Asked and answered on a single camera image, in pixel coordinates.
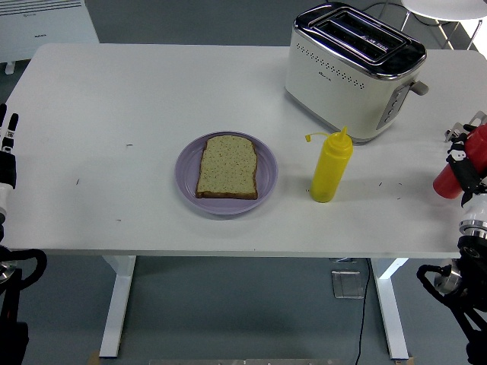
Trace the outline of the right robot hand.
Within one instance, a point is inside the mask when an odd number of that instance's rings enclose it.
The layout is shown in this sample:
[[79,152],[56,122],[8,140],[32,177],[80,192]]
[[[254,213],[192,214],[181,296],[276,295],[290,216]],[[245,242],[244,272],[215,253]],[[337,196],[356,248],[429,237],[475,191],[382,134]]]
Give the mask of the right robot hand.
[[486,221],[486,127],[453,137],[446,161],[434,181],[436,192],[445,198],[461,196],[467,221]]

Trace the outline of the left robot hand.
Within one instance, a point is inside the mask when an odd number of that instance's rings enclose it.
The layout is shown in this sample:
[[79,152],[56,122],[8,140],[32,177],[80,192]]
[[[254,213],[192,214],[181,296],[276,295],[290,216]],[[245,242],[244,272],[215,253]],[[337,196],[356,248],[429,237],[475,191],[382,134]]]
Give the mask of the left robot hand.
[[[7,105],[1,104],[1,128],[4,127],[7,115]],[[1,232],[7,217],[7,200],[10,193],[15,189],[17,182],[16,157],[13,154],[14,133],[18,126],[19,115],[12,113],[6,130],[1,129]]]

